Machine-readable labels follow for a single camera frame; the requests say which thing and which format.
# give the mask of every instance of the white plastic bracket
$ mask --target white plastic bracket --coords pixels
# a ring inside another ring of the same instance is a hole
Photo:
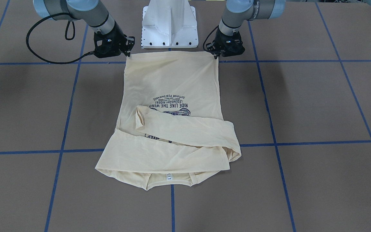
[[[187,0],[150,0],[143,8],[143,48],[198,46],[196,9]]]

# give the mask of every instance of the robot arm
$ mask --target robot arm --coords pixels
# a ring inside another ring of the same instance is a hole
[[[70,22],[83,19],[94,30],[94,55],[98,58],[113,57],[124,53],[130,56],[135,38],[127,37],[100,0],[34,0],[36,12],[41,17],[53,17]]]
[[[284,10],[285,0],[227,0],[215,40],[206,44],[217,59],[241,55],[245,51],[239,29],[245,20],[272,19]]]

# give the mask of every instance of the white stand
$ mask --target white stand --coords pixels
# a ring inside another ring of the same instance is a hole
[[[187,0],[150,0],[143,9],[143,48],[198,46],[196,9]]]

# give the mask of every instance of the black cable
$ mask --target black cable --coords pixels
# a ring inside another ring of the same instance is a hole
[[[41,20],[39,20],[37,23],[35,23],[31,29],[29,29],[28,31],[28,34],[26,35],[26,46],[28,47],[29,51],[31,51],[32,54],[34,54],[36,57],[38,57],[39,59],[45,61],[45,62],[48,62],[48,63],[54,63],[54,64],[68,64],[68,63],[74,63],[86,56],[89,56],[89,55],[93,55],[94,54],[94,51],[91,51],[91,52],[88,52],[88,53],[85,53],[83,54],[81,57],[73,60],[73,61],[69,61],[69,62],[54,62],[54,61],[50,61],[50,60],[47,60],[47,59],[44,59],[42,57],[40,57],[38,54],[36,54],[32,48],[29,46],[29,36],[31,35],[31,32],[38,26],[40,25],[42,22],[44,22],[45,20],[48,20],[50,18],[53,18],[53,17],[56,17],[56,16],[60,16],[60,15],[69,15],[70,17],[72,17],[72,15],[70,13],[57,13],[57,14],[53,14],[53,15],[50,15],[50,16],[47,16]]]
[[[69,24],[70,24],[71,22],[70,21],[68,21],[68,23],[66,24],[66,29],[65,29],[65,39],[67,40],[67,41],[71,41],[71,40],[73,40],[74,38],[75,38],[75,24],[74,24],[74,21],[72,21],[72,28],[73,28],[73,30],[74,30],[74,33],[73,33],[73,35],[72,35],[72,38],[68,38],[68,29],[69,29]]]
[[[206,42],[207,42],[207,40],[209,39],[209,37],[210,37],[210,35],[216,30],[218,28],[218,26],[216,26],[213,30],[212,30],[212,32],[210,32],[210,34],[207,36],[207,38],[206,38],[206,40],[204,41],[204,43],[203,43],[203,49],[204,49],[204,51],[206,51],[206,52],[208,52],[208,50],[206,49]]]

